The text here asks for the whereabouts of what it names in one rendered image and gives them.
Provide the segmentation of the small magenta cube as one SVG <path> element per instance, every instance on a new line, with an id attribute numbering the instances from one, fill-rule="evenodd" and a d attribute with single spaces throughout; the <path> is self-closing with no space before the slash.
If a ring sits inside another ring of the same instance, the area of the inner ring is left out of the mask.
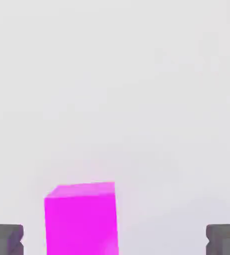
<path id="1" fill-rule="evenodd" d="M 47 255 L 119 255 L 114 182 L 59 185 L 44 211 Z"/>

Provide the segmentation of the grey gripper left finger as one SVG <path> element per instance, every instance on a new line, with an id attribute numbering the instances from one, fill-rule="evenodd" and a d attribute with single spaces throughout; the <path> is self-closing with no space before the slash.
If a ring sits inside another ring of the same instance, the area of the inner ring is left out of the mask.
<path id="1" fill-rule="evenodd" d="M 0 224 L 0 255 L 24 255 L 23 225 Z"/>

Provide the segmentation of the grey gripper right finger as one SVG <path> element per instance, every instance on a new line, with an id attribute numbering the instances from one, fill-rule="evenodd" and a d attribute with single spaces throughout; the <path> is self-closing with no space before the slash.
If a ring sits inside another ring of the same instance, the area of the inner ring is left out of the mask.
<path id="1" fill-rule="evenodd" d="M 206 226 L 206 255 L 230 255 L 230 224 Z"/>

